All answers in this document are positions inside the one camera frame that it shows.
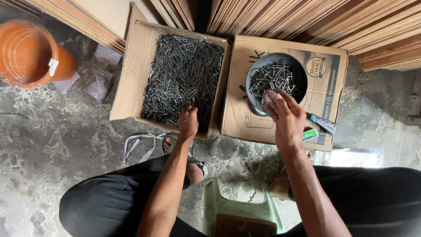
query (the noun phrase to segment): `plastic stool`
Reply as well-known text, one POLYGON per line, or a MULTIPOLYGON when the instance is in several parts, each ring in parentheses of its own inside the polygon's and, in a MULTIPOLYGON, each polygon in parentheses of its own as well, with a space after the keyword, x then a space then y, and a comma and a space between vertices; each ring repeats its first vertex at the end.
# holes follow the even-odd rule
POLYGON ((262 183, 265 200, 261 203, 239 202, 222 197, 217 178, 209 179, 205 184, 205 204, 202 233, 212 236, 216 214, 233 215, 256 220, 271 221, 277 225, 277 234, 284 233, 284 225, 276 207, 275 200, 269 194, 266 183, 262 183))

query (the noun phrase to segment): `brand choice logo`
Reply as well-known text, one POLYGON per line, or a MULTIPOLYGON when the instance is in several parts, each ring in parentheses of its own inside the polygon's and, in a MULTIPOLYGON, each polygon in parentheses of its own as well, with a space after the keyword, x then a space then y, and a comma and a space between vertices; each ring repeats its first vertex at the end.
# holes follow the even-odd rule
POLYGON ((326 72, 326 58, 312 57, 306 63, 306 71, 310 76, 323 77, 326 72))

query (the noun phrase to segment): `person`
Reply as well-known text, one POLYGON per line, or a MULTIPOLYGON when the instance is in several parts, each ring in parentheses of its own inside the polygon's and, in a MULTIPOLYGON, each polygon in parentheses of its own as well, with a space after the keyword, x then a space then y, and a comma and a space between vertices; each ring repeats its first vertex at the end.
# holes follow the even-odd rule
MULTIPOLYGON (((302 141, 304 111, 281 89, 266 94, 264 108, 276 123, 276 146, 287 171, 269 190, 295 201, 302 219, 276 236, 419 236, 420 171, 312 166, 302 141)), ((74 237, 204 236, 177 217, 181 191, 204 177, 201 162, 187 164, 197 128, 197 108, 187 106, 177 141, 166 138, 169 155, 71 187, 60 201, 63 227, 74 237)))

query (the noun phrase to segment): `black pants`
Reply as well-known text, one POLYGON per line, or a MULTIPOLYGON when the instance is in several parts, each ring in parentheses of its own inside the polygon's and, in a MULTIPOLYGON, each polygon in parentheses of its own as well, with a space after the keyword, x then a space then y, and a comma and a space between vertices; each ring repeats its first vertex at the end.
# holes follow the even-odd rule
MULTIPOLYGON (((74 237, 134 237, 167 159, 168 156, 155 158, 71 187, 60 201, 61 224, 74 237)), ((314 169, 352 236, 421 235, 420 171, 400 167, 314 169)), ((189 185, 185 176, 183 189, 189 185)), ((177 218, 170 236, 205 235, 177 218)), ((306 236, 306 232, 298 224, 277 236, 306 236)))

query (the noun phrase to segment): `pile of nails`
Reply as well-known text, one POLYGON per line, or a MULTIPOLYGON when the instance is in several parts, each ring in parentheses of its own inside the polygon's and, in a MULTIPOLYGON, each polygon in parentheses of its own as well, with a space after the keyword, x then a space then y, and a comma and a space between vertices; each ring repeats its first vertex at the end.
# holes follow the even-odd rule
POLYGON ((186 105, 198 108, 199 132, 211 120, 224 49, 201 39, 162 35, 151 65, 140 116, 178 126, 186 105))
POLYGON ((256 74, 250 81, 249 91, 252 95, 260 98, 260 109, 264 104, 262 96, 265 94, 266 89, 273 91, 276 88, 281 88, 291 96, 300 93, 294 84, 294 70, 289 70, 289 66, 286 65, 285 60, 281 62, 272 61, 273 64, 253 69, 256 74))

